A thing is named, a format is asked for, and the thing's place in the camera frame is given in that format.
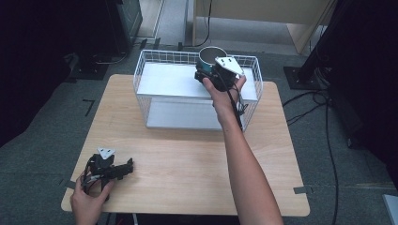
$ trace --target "forearm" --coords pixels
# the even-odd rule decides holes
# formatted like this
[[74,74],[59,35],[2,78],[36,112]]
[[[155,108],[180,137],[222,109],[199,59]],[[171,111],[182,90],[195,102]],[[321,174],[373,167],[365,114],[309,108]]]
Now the forearm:
[[268,180],[236,120],[222,122],[231,189],[241,224],[282,224]]

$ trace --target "person's right arm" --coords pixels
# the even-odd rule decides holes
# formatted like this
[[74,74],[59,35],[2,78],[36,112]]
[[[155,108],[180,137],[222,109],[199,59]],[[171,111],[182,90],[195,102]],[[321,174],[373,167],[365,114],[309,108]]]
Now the person's right arm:
[[[237,80],[241,90],[245,77]],[[209,79],[203,83],[213,99],[222,126],[228,172],[237,215],[241,224],[283,224],[281,212],[268,180],[240,130],[226,92],[218,91]],[[237,100],[237,91],[230,90]]]

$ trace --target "person's left hand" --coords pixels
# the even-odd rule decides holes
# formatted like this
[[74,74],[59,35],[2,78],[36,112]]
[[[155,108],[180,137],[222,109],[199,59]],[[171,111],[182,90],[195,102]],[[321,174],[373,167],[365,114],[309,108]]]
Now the person's left hand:
[[72,212],[75,216],[77,225],[96,224],[100,218],[102,206],[105,203],[106,197],[114,186],[114,181],[109,181],[98,197],[92,197],[84,193],[82,178],[82,175],[77,178],[76,187],[73,194],[70,196]]

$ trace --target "table top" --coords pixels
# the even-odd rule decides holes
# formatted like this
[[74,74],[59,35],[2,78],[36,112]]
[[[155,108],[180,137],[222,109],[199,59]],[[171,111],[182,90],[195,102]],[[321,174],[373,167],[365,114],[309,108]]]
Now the table top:
[[[236,215],[222,132],[146,128],[132,78],[110,78],[71,180],[82,173],[98,147],[113,148],[114,165],[132,158],[134,172],[115,182],[104,212]],[[306,194],[293,189],[303,184],[275,83],[264,82],[245,137],[282,215],[308,216]],[[68,188],[61,203],[66,211],[71,211],[72,192]]]

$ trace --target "cup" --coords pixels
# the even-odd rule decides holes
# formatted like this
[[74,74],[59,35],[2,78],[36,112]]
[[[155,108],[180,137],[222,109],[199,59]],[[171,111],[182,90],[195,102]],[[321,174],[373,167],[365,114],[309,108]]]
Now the cup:
[[202,69],[211,72],[211,68],[216,64],[217,57],[226,57],[226,52],[215,46],[203,48],[199,52],[199,63]]

